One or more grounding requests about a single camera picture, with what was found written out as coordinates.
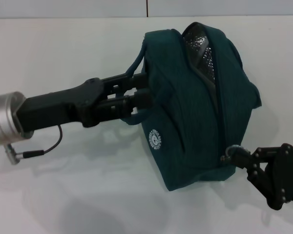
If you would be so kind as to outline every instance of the robotic arm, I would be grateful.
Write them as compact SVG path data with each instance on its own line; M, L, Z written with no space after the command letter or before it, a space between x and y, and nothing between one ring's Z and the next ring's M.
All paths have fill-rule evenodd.
M132 96L108 98L132 88L137 89ZM60 125L69 122L81 122L89 128L102 121L130 117L134 107L147 109L152 104L146 74L92 78L72 89L27 99L19 92L1 95L0 145L4 146L10 162L17 164L21 158L46 153L30 151L20 156L11 146L31 138L35 130L58 125L62 133Z
M132 96L108 98L136 88ZM40 156L53 149L62 138L60 125L81 122L85 128L102 121L130 117L134 107L148 109L153 99L148 89L147 74L128 77L126 74L106 79L92 78L82 85L55 93L25 98L19 92L0 96L0 145L3 145L12 164L22 158ZM60 139L47 151L17 154L12 143L32 137L35 130L59 126ZM257 148L251 154L241 146L227 148L222 161L246 168L248 180L267 199L268 205L280 210L293 200L293 146ZM265 170L260 163L268 163Z

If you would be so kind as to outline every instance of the fabric bag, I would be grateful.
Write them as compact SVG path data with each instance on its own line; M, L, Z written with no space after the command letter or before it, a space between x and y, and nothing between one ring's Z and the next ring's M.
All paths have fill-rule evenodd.
M129 75L143 57L154 107L124 121L142 123L168 190L229 178L235 167L220 157L241 144L252 109L261 106L233 43L195 22L182 35L174 29L146 33Z

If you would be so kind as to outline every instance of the white wall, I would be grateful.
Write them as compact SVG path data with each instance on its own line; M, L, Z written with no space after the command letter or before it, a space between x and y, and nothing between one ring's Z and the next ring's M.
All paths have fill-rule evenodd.
M293 0L148 0L148 15L293 15ZM146 16L147 0L0 0L0 18Z
M148 15L293 15L293 0L148 0Z
M146 16L146 0L0 0L0 18Z

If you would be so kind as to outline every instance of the white table surface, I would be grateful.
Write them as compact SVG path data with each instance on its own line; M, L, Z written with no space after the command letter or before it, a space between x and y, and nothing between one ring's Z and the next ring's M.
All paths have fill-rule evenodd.
M145 32L193 21L226 33L260 91L243 145L293 145L293 16L0 20L0 94L123 73ZM168 192L141 127L116 120L63 132L55 150L16 166L0 147L0 234L293 234L293 202L271 210L246 171ZM46 149L58 134L43 129L14 145Z

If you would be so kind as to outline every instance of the bag handle strap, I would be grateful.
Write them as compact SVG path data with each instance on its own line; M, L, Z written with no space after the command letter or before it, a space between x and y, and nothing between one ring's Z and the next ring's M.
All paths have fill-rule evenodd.
M126 71L127 76L129 76L129 77L133 76L135 70L138 68L142 59L145 56L146 49L147 49L146 43L145 43L145 41L143 41L141 51L139 52L139 54L138 54L137 58L135 59L135 61L133 62L133 64ZM139 110L138 113L133 114L131 117L122 118L121 120L126 122L128 125L137 125L137 124L143 122L150 115L152 115L155 108L157 108L158 106L169 101L171 94L172 94L172 88L171 88L170 84L163 85L155 97L154 105L152 108L147 109L147 110ZM117 98L123 97L123 96L124 96L124 93L116 94Z

